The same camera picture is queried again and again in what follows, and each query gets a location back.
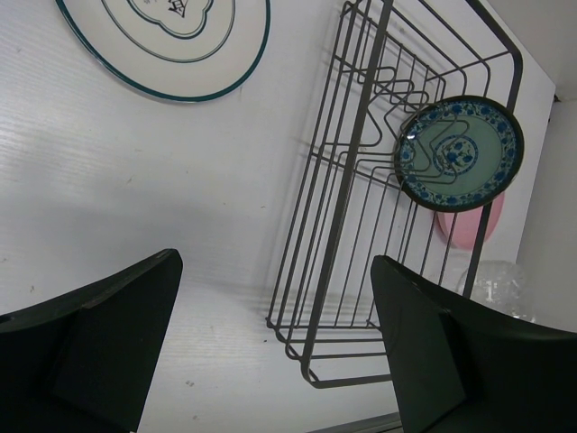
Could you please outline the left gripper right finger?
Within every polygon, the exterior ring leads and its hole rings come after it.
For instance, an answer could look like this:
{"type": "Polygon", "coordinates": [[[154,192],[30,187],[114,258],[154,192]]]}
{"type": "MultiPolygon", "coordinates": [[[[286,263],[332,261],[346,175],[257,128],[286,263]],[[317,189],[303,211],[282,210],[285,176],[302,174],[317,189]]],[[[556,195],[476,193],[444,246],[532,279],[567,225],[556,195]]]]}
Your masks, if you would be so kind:
{"type": "Polygon", "coordinates": [[[371,286],[406,432],[573,432],[576,335],[513,318],[385,255],[371,286]]]}

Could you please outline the blue floral patterned plate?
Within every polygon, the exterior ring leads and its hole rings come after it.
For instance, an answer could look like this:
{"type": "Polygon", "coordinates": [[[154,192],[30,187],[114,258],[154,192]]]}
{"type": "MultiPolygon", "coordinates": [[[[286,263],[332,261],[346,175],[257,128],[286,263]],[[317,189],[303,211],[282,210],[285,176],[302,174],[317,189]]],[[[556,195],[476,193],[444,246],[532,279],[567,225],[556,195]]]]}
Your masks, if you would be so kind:
{"type": "Polygon", "coordinates": [[[395,144],[398,183],[419,206],[461,213],[491,203],[525,153],[519,121],[487,97],[448,97],[413,114],[395,144]]]}

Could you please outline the white plate green rim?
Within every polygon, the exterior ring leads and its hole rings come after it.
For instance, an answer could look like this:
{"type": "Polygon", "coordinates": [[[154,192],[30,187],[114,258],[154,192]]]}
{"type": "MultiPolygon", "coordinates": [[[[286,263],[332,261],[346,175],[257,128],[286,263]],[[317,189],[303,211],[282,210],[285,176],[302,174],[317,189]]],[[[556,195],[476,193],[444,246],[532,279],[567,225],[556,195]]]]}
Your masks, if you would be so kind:
{"type": "Polygon", "coordinates": [[[270,35],[268,1],[58,1],[70,30],[143,94],[199,103],[239,88],[270,35]]]}

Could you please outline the pink plastic plate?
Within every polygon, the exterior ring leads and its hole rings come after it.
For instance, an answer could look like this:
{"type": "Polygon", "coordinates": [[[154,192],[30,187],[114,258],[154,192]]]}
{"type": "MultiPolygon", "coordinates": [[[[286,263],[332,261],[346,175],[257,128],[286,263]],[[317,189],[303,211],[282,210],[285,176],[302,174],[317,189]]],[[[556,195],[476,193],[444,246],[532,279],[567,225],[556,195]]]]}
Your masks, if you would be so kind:
{"type": "MultiPolygon", "coordinates": [[[[493,200],[484,240],[487,240],[494,232],[499,222],[504,202],[505,193],[501,193],[493,200]]],[[[438,213],[436,220],[444,237],[450,241],[453,247],[470,251],[476,242],[482,211],[483,207],[477,207],[458,214],[438,213]]]]}

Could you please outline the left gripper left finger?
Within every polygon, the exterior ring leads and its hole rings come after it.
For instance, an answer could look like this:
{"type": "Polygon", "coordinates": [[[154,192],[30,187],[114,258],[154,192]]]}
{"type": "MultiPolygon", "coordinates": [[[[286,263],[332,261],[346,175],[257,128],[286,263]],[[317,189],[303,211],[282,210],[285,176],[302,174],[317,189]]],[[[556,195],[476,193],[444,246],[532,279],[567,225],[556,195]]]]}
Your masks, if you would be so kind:
{"type": "Polygon", "coordinates": [[[134,432],[179,291],[162,250],[1,317],[3,432],[134,432]]]}

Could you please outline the clear glass plate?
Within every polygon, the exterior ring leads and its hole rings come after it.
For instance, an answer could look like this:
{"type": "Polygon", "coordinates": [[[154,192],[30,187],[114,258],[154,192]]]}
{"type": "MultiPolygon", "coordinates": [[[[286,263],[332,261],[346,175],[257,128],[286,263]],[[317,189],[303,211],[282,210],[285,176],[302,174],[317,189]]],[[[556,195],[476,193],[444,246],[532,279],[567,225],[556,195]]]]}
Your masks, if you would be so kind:
{"type": "Polygon", "coordinates": [[[480,261],[470,299],[507,316],[535,323],[532,295],[524,270],[501,260],[480,261]]]}

